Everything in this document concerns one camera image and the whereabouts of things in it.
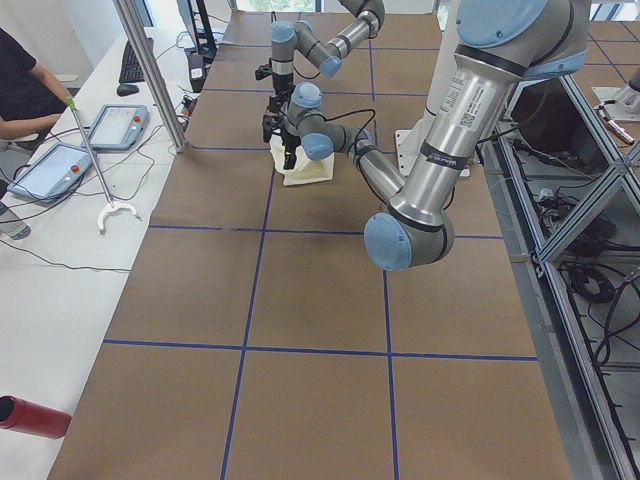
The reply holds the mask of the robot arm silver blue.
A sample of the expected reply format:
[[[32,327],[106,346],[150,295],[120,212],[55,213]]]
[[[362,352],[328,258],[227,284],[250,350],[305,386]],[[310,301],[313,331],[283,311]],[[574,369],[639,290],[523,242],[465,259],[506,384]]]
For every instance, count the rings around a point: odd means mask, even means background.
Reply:
[[[322,41],[310,24],[277,20],[271,24],[271,56],[255,71],[258,80],[270,77],[274,95],[269,98],[264,120],[273,125],[283,118],[283,108],[294,90],[294,56],[300,54],[325,77],[334,76],[352,50],[375,38],[385,19],[381,1],[343,1],[341,5],[354,17],[352,24],[327,42]]]
[[[445,205],[510,89],[523,80],[571,74],[585,62],[586,1],[463,1],[451,13],[459,39],[456,65],[408,175],[402,175],[362,128],[331,123],[319,88],[303,82],[282,121],[285,154],[312,160],[347,155],[386,209],[364,229],[370,259],[400,271],[443,259],[454,242]]]

